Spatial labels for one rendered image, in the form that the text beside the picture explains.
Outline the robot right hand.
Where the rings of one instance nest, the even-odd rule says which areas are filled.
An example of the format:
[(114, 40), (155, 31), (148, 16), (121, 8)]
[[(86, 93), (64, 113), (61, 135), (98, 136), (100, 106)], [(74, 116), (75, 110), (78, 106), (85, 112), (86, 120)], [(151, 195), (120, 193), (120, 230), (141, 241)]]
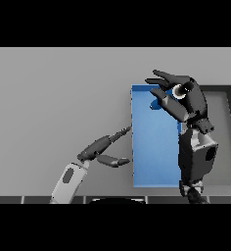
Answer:
[[(166, 72), (153, 70), (158, 78), (146, 78), (148, 84), (156, 84), (150, 92), (158, 99), (159, 105), (180, 123), (188, 128), (195, 128), (202, 134), (214, 130), (208, 118), (207, 99), (198, 83), (188, 75), (172, 75)], [(174, 85), (180, 84), (186, 91), (186, 96), (176, 101), (165, 92)]]

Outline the blue bin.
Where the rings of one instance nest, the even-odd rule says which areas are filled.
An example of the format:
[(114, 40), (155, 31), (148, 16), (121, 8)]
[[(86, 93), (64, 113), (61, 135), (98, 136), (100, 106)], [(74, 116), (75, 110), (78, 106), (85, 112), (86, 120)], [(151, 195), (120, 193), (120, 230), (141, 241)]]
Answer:
[(131, 149), (134, 187), (177, 187), (181, 123), (158, 105), (156, 85), (132, 84)]

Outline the dark grey bin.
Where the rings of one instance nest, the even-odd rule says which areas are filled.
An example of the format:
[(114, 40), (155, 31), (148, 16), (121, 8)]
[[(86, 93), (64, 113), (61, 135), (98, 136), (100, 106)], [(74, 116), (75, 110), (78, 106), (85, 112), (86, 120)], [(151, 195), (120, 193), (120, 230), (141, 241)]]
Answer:
[(202, 86), (208, 118), (214, 130), (209, 133), (218, 143), (212, 170), (204, 176), (204, 185), (231, 186), (231, 86)]

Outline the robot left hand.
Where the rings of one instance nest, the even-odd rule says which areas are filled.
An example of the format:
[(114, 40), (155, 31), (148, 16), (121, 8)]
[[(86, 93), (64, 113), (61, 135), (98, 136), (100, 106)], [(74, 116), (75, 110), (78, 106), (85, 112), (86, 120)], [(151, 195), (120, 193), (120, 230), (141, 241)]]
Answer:
[(77, 159), (84, 163), (85, 161), (97, 160), (100, 164), (118, 168), (120, 166), (126, 165), (130, 162), (127, 158), (115, 158), (108, 155), (104, 155), (104, 152), (115, 143), (122, 136), (126, 135), (131, 130), (131, 127), (128, 126), (122, 130), (116, 132), (114, 135), (105, 135), (96, 139), (93, 143), (88, 145), (84, 150), (82, 150), (78, 155)]

